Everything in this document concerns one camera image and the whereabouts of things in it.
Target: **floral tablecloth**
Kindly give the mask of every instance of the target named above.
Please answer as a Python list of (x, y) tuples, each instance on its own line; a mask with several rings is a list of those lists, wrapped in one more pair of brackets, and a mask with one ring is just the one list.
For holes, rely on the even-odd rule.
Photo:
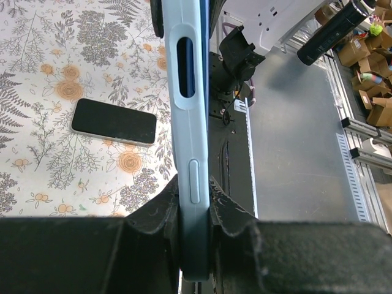
[[(155, 144), (72, 133), (82, 97), (154, 113)], [(126, 216), (175, 173), (147, 1), (0, 0), (0, 216)]]

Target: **metal plate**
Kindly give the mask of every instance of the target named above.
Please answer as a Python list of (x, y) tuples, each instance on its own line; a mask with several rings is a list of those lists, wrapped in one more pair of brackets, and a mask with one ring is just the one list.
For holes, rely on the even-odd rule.
[(343, 134), (326, 71), (290, 48), (268, 53), (251, 108), (258, 218), (357, 221), (336, 133)]

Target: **white machine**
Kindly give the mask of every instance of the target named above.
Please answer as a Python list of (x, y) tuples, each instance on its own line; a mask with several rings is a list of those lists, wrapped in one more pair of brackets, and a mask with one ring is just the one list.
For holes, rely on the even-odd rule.
[(325, 2), (327, 1), (227, 0), (223, 11), (228, 17), (244, 25), (242, 33), (248, 43), (256, 46), (255, 52), (266, 55), (278, 42), (285, 43), (291, 38)]

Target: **phone side button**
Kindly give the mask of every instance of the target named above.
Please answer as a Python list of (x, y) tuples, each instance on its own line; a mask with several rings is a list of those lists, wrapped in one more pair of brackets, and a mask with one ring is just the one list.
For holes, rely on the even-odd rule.
[(200, 189), (198, 181), (198, 161), (192, 159), (189, 162), (189, 183), (190, 183), (190, 201), (193, 204), (200, 202)]

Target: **smartphone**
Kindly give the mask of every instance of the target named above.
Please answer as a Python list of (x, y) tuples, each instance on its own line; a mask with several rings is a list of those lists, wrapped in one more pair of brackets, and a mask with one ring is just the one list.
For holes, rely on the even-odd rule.
[(73, 113), (71, 129), (102, 139), (152, 145), (157, 118), (147, 112), (90, 99), (80, 99)]

